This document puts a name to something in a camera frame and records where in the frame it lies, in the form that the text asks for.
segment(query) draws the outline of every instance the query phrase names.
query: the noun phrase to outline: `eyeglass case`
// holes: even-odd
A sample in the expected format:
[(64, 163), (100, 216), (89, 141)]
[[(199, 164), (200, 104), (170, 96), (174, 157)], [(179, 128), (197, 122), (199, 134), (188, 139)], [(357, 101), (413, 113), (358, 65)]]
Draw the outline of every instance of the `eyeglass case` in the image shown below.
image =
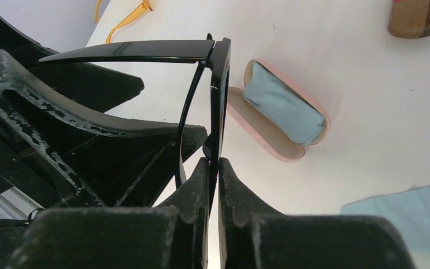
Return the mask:
[[(316, 126), (318, 124), (319, 130), (317, 130), (315, 136), (306, 143), (307, 145), (315, 145), (325, 137), (329, 130), (329, 116), (326, 110), (312, 98), (312, 96), (301, 89), (287, 76), (261, 59), (252, 60), (246, 66), (244, 75), (245, 88), (252, 87), (250, 85), (252, 82), (259, 84), (257, 80), (259, 81), (260, 78), (254, 77), (255, 74), (259, 74), (259, 72), (254, 72), (254, 68), (258, 68), (258, 64), (269, 72), (263, 79), (272, 80), (269, 84), (263, 83), (262, 85), (276, 87), (276, 84), (278, 84), (280, 86), (279, 92), (273, 91), (272, 89), (265, 91), (262, 93), (264, 95), (261, 94), (258, 96), (258, 101), (260, 101), (258, 102), (256, 100), (251, 100), (251, 96), (247, 94), (248, 92), (245, 92), (246, 89), (242, 90), (236, 87), (230, 87), (228, 89), (227, 110), (240, 126), (275, 158), (284, 162), (297, 161), (304, 156), (305, 148), (301, 141), (293, 142), (293, 140), (295, 140), (293, 133), (303, 133), (307, 126)], [(283, 90), (281, 88), (288, 89), (288, 91), (291, 90), (292, 96), (286, 96), (286, 94), (290, 93), (281, 92)], [(277, 99), (279, 102), (280, 107), (276, 115), (270, 114), (269, 112), (267, 113), (267, 110), (261, 107), (263, 105), (261, 103), (266, 103), (269, 99)], [(292, 105), (296, 105), (297, 102), (297, 107), (288, 107), (285, 99), (293, 100), (294, 103)], [(290, 117), (293, 117), (292, 125), (287, 126), (286, 121), (289, 121)]]

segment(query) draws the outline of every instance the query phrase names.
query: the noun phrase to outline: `blue cloth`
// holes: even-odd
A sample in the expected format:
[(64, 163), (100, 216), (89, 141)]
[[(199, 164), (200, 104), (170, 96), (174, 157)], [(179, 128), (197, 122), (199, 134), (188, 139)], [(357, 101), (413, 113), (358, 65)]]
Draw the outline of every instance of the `blue cloth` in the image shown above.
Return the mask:
[(340, 213), (382, 216), (396, 226), (408, 248), (430, 254), (430, 186), (351, 203)]
[(256, 62), (243, 98), (279, 126), (292, 142), (308, 145), (321, 131), (324, 117)]

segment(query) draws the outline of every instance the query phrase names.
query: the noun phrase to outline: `sunglasses frame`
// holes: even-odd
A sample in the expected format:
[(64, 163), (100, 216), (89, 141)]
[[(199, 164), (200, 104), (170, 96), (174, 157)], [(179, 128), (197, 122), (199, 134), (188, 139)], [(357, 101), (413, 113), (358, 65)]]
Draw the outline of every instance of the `sunglasses frame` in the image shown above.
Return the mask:
[(211, 34), (206, 40), (155, 40), (110, 43), (72, 50), (44, 57), (36, 66), (82, 62), (157, 62), (157, 63), (197, 63), (177, 130), (179, 160), (176, 166), (176, 187), (186, 182), (185, 169), (181, 158), (181, 145), (185, 121), (192, 98), (203, 71), (212, 71), (211, 95), (211, 134), (205, 145), (205, 156), (209, 166), (209, 210), (217, 184), (219, 161), (223, 145), (223, 131), (227, 109), (227, 91), (230, 77), (231, 40), (223, 38), (215, 42)]

